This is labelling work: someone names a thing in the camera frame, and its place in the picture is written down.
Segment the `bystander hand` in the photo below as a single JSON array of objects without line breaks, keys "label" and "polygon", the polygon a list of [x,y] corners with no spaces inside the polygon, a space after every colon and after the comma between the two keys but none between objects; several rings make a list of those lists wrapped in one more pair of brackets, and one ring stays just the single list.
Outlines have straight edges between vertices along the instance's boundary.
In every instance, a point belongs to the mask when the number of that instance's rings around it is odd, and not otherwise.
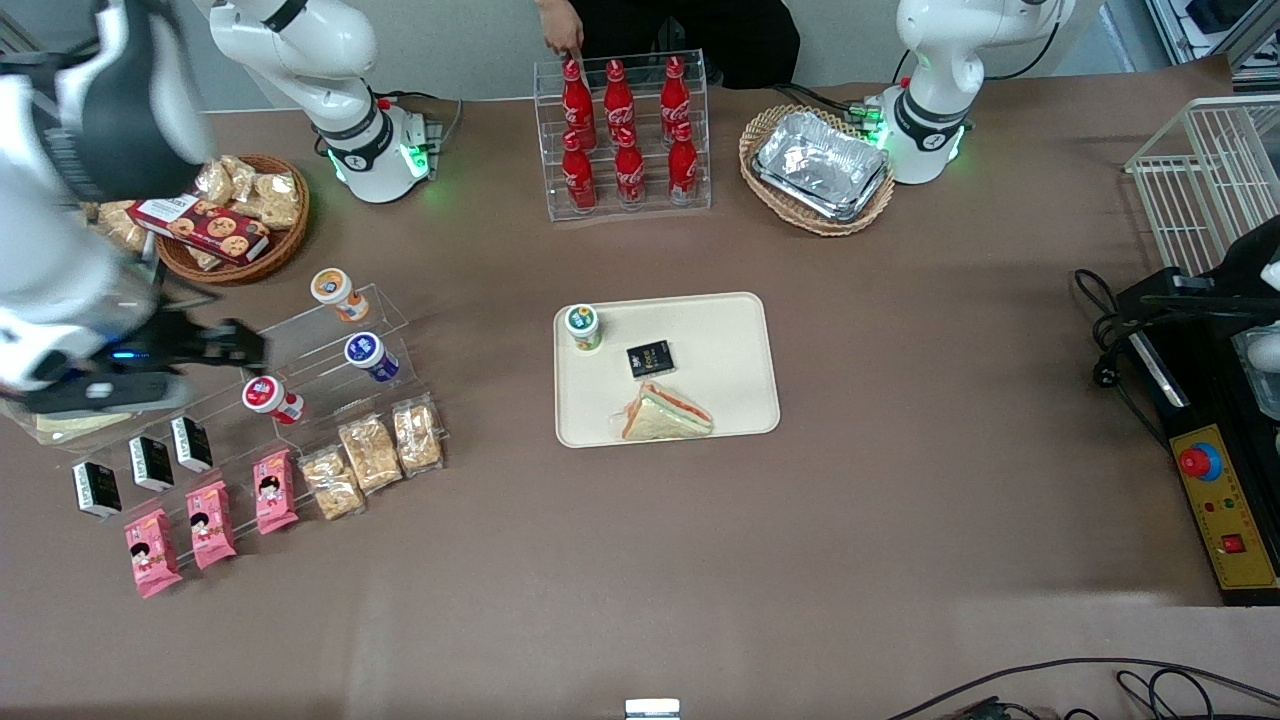
[{"label": "bystander hand", "polygon": [[544,44],[558,55],[579,55],[582,50],[582,22],[571,6],[544,6],[540,12]]}]

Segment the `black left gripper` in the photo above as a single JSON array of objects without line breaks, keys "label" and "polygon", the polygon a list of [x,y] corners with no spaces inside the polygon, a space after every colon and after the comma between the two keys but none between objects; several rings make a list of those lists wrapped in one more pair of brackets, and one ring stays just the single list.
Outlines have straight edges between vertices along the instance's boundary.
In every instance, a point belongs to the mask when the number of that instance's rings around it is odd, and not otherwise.
[{"label": "black left gripper", "polygon": [[1277,322],[1279,215],[1243,234],[1228,249],[1222,261],[1204,277],[1212,281],[1211,296],[1142,295],[1140,304],[1166,313],[1234,318],[1247,322]]}]

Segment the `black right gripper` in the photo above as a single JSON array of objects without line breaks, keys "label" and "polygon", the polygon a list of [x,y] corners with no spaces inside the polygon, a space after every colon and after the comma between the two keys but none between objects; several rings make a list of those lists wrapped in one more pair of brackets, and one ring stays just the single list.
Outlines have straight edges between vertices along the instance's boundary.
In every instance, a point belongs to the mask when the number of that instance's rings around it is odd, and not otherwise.
[{"label": "black right gripper", "polygon": [[160,310],[140,328],[100,351],[100,365],[119,372],[160,372],[205,363],[210,366],[265,368],[262,336],[237,319],[204,327],[186,311]]}]

